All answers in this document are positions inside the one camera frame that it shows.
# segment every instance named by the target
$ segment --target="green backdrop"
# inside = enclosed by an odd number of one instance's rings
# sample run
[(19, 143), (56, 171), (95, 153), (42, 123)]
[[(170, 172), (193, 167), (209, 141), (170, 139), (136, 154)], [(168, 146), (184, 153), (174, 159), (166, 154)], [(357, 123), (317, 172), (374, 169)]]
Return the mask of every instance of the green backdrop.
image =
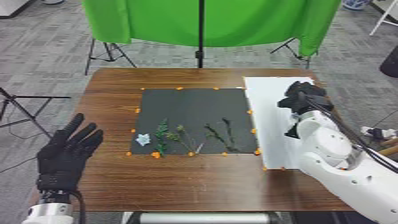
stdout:
[[(206, 0), (204, 46), (300, 40), (310, 56), (325, 37), (339, 0)], [(197, 46), (198, 0), (83, 0), (94, 38), (131, 38)]]

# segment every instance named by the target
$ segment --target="gray carpet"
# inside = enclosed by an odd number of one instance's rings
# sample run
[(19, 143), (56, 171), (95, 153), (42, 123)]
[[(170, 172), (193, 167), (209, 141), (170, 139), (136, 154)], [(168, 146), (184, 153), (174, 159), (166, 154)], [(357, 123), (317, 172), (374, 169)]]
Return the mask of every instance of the gray carpet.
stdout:
[[(378, 72), (378, 65), (398, 44), (398, 28), (381, 25), (373, 37), (367, 36), (380, 14), (367, 8), (364, 12), (337, 11), (328, 35), (312, 58), (310, 69), (326, 84), (346, 124), (357, 129), (373, 125), (398, 109), (398, 80)], [(67, 122), (83, 93), (88, 77), (81, 76), (90, 30), (85, 22), (79, 0), (46, 6), (37, 1), (21, 15), (0, 20), (0, 86), (26, 95), (67, 95), (72, 100), (55, 100), (42, 112), (39, 122), (53, 131)], [(206, 49), (206, 67), (298, 68), (303, 67), (285, 49), (268, 54), (278, 44), (236, 48)], [(133, 41), (122, 49), (138, 67), (195, 67), (195, 48)], [(120, 59), (113, 64), (92, 63), (90, 72), (101, 66), (126, 67)], [(39, 100), (23, 101), (33, 110)], [(14, 120), (19, 114), (7, 110)], [(398, 116), (380, 127), (396, 128)], [(37, 134), (31, 125), (12, 127), (23, 137)], [(23, 140), (7, 129), (0, 131), (0, 169), (35, 155), (46, 137)], [(30, 191), (35, 181), (35, 161), (0, 174), (0, 217), (1, 224), (15, 224), (26, 216)], [(88, 223), (110, 223), (118, 214), (92, 214)]]

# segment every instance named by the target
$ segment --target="gloved hand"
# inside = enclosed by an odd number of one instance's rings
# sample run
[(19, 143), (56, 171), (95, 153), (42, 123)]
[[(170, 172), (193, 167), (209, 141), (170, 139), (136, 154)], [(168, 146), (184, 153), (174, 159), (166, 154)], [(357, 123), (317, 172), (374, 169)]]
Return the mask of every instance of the gloved hand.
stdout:
[(298, 81), (291, 84), (287, 91), (284, 93), (285, 98), (277, 102), (277, 107), (289, 108), (293, 113), (303, 114), (314, 108), (309, 106), (305, 98), (300, 98), (300, 93), (305, 97), (312, 99), (316, 104), (332, 111), (332, 103), (326, 99), (326, 91), (317, 86), (310, 85), (307, 82)]
[(94, 123), (72, 135), (81, 122), (83, 114), (76, 114), (65, 128), (56, 130), (49, 143), (37, 153), (39, 190), (76, 191), (85, 161), (102, 142), (102, 130), (95, 130)]

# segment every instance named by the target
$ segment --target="white sheet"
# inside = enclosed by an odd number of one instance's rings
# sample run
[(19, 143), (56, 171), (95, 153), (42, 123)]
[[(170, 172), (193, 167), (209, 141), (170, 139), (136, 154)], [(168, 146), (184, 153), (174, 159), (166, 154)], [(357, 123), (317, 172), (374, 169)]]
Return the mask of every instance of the white sheet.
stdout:
[(262, 163), (268, 169), (296, 169), (294, 151), (300, 140), (284, 136), (291, 127), (291, 110), (277, 107), (294, 81), (312, 83), (303, 77), (245, 77), (246, 98), (252, 109)]

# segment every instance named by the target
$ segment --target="white flower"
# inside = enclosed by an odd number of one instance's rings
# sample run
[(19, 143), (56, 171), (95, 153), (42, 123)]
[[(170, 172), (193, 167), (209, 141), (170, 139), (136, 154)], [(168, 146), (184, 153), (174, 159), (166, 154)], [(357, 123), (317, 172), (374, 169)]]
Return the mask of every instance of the white flower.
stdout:
[(134, 141), (138, 142), (140, 146), (145, 146), (145, 144), (150, 143), (149, 134), (138, 134), (138, 138), (134, 139)]

